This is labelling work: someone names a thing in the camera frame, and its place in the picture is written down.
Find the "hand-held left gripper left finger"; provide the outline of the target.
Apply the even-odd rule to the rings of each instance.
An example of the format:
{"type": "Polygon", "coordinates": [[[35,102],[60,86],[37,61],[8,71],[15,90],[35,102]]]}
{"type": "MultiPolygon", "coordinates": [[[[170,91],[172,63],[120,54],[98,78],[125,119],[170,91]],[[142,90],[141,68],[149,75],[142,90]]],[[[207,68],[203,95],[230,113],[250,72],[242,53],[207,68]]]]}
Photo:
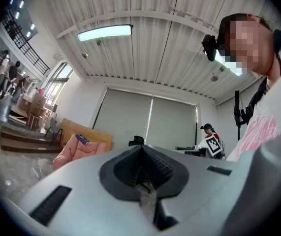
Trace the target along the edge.
{"type": "Polygon", "coordinates": [[[113,150],[72,161],[39,181],[19,202],[42,236],[154,236],[156,227],[140,201],[122,201],[101,184],[101,166],[123,153],[113,150]]]}

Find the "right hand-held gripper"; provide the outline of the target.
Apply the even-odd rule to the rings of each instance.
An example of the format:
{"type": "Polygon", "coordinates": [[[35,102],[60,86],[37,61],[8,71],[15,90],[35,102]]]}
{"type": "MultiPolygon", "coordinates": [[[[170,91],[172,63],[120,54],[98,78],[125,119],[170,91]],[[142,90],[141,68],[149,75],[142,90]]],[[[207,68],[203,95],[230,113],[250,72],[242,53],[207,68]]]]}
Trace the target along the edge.
{"type": "Polygon", "coordinates": [[[205,154],[205,157],[216,157],[223,152],[215,136],[210,136],[201,140],[201,142],[195,146],[195,150],[205,154]]]}

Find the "pink sofa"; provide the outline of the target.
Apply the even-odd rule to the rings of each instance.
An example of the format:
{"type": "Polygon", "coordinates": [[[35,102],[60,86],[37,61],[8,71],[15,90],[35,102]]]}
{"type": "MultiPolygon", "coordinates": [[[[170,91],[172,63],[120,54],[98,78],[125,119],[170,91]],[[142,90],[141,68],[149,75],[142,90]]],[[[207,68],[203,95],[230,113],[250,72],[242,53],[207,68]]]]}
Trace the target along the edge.
{"type": "Polygon", "coordinates": [[[103,154],[105,152],[105,143],[89,142],[85,145],[78,140],[76,134],[73,134],[62,151],[53,160],[53,166],[54,169],[57,170],[74,160],[103,154]]]}

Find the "blue book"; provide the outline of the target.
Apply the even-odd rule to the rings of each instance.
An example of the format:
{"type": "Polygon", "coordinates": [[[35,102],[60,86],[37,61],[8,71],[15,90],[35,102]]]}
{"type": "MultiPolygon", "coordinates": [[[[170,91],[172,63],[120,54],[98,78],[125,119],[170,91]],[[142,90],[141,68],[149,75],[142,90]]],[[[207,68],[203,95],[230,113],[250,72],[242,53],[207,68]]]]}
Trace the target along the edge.
{"type": "Polygon", "coordinates": [[[78,139],[78,141],[80,141],[82,144],[87,145],[88,143],[90,143],[91,141],[88,140],[87,138],[85,138],[83,135],[81,134],[76,134],[75,135],[76,138],[78,139]]]}

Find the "black chest harness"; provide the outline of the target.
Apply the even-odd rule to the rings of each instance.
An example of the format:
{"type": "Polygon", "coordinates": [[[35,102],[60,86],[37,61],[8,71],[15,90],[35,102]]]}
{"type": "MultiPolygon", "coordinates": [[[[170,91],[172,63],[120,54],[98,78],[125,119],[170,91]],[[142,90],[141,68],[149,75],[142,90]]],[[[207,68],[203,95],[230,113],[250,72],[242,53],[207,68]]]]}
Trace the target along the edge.
{"type": "MultiPolygon", "coordinates": [[[[279,63],[280,66],[280,75],[281,75],[281,58],[280,58],[280,51],[281,51],[281,29],[277,29],[274,31],[274,51],[275,51],[275,58],[279,63]]],[[[253,116],[254,108],[256,104],[261,100],[261,98],[267,93],[268,86],[268,79],[265,77],[263,81],[260,83],[258,90],[251,98],[249,104],[246,106],[245,111],[243,109],[239,109],[240,103],[240,92],[237,90],[235,91],[235,105],[234,105],[234,119],[236,125],[238,127],[238,141],[241,138],[240,135],[240,128],[243,124],[249,124],[251,117],[253,116]]]]}

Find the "grey roller blind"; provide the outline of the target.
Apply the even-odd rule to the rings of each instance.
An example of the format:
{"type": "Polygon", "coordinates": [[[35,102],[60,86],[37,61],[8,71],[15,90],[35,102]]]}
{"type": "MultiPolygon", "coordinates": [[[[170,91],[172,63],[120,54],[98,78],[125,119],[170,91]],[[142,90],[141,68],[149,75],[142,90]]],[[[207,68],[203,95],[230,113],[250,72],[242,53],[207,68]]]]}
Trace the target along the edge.
{"type": "Polygon", "coordinates": [[[109,89],[94,129],[113,136],[111,149],[127,147],[134,136],[145,138],[151,100],[147,95],[109,89]]]}
{"type": "Polygon", "coordinates": [[[196,140],[196,107],[154,98],[146,144],[168,150],[192,147],[196,140]]]}

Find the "grey chair black legs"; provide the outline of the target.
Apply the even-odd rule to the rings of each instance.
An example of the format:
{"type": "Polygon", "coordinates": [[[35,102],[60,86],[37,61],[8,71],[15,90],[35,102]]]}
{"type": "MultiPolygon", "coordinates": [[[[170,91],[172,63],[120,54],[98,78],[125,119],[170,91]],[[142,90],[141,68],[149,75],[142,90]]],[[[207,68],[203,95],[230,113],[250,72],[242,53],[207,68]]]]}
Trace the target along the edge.
{"type": "Polygon", "coordinates": [[[62,135],[63,135],[63,129],[60,128],[59,126],[57,126],[57,122],[55,121],[54,118],[50,119],[50,126],[47,129],[44,137],[47,136],[49,131],[52,131],[52,139],[51,139],[51,142],[49,143],[49,145],[51,146],[53,144],[53,142],[57,140],[58,135],[59,135],[59,145],[60,145],[61,140],[62,140],[62,135]]]}

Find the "wooden steps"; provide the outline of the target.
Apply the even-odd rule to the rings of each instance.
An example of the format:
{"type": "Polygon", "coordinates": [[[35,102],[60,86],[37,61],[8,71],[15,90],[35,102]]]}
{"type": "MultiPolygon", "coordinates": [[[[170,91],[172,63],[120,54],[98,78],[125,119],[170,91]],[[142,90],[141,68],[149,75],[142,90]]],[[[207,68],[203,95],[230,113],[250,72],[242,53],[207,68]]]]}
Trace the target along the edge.
{"type": "Polygon", "coordinates": [[[0,131],[0,147],[4,151],[22,153],[59,153],[59,141],[31,135],[3,126],[0,131]]]}

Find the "black office chair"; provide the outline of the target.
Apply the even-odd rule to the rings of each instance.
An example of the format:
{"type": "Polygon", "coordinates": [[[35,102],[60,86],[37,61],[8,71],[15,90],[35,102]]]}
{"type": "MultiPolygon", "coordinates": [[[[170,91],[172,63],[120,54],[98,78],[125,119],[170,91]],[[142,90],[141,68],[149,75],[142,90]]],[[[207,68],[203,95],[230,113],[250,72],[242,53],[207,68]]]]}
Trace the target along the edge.
{"type": "Polygon", "coordinates": [[[129,141],[129,146],[135,146],[135,145],[143,145],[145,142],[144,138],[141,136],[134,136],[133,141],[129,141]]]}

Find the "long ceiling light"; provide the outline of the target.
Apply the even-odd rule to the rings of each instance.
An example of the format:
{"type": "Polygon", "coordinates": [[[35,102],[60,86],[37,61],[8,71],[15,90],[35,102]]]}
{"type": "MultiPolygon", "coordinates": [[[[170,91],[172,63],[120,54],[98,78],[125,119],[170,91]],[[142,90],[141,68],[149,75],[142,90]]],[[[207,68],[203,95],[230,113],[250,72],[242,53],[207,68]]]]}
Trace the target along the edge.
{"type": "Polygon", "coordinates": [[[130,24],[106,26],[79,33],[77,37],[80,42],[84,42],[106,37],[131,36],[132,29],[133,25],[130,24]]]}
{"type": "Polygon", "coordinates": [[[216,50],[215,61],[219,62],[225,68],[228,68],[236,76],[241,76],[243,74],[241,63],[236,61],[230,61],[230,59],[221,56],[218,50],[216,50]]]}

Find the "white printed t-shirt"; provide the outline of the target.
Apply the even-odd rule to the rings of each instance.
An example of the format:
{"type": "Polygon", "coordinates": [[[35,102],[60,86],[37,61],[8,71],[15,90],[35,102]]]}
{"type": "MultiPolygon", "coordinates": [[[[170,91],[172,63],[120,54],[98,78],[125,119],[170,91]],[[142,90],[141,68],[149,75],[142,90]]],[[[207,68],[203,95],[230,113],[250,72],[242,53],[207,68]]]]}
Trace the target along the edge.
{"type": "MultiPolygon", "coordinates": [[[[281,29],[275,30],[276,42],[281,45],[281,29]]],[[[281,62],[281,47],[278,52],[281,62]]],[[[281,76],[267,89],[269,81],[265,79],[259,86],[260,100],[255,104],[253,116],[236,147],[227,157],[228,161],[236,162],[242,153],[256,150],[263,143],[281,135],[281,76]]]]}

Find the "light wooden stool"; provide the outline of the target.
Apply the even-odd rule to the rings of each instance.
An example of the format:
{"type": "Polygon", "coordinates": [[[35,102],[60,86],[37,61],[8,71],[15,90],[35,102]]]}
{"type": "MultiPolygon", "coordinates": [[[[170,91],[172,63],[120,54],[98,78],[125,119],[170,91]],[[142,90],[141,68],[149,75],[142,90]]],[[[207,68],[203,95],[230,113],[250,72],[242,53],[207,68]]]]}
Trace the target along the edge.
{"type": "Polygon", "coordinates": [[[43,125],[45,124],[46,117],[45,116],[36,116],[33,114],[30,114],[27,120],[27,126],[31,130],[40,130],[43,125]]]}

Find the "cardboard box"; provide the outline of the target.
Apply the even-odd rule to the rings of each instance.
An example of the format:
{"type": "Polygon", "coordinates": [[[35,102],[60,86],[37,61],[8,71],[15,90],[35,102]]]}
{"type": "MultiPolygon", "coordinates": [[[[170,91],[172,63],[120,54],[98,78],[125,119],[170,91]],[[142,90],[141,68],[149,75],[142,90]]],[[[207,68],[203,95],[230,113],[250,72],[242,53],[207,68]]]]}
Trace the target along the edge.
{"type": "Polygon", "coordinates": [[[37,92],[32,98],[30,113],[34,116],[39,117],[41,110],[45,106],[45,103],[46,103],[46,98],[37,92]]]}

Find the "black cap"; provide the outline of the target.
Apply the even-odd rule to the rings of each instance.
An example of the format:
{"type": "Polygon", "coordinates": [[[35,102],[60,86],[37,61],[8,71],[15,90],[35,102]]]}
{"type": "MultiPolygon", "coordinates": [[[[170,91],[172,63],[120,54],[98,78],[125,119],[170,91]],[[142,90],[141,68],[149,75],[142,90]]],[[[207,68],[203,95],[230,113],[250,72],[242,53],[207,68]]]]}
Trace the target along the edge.
{"type": "Polygon", "coordinates": [[[231,24],[236,21],[247,21],[246,13],[235,13],[224,17],[219,26],[217,47],[220,52],[229,51],[231,39],[231,24]]]}

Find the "black balcony railing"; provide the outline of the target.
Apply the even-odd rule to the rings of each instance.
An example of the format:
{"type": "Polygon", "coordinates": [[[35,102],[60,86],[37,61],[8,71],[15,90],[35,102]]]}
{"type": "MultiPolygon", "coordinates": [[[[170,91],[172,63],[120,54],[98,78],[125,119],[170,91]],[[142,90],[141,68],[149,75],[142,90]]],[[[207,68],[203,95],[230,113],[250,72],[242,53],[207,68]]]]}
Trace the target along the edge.
{"type": "Polygon", "coordinates": [[[30,40],[35,36],[34,30],[30,27],[27,30],[22,28],[21,23],[18,23],[20,16],[18,11],[13,13],[10,6],[6,6],[4,11],[5,16],[2,23],[5,31],[27,60],[35,67],[35,70],[44,75],[50,68],[30,44],[30,40]]]}

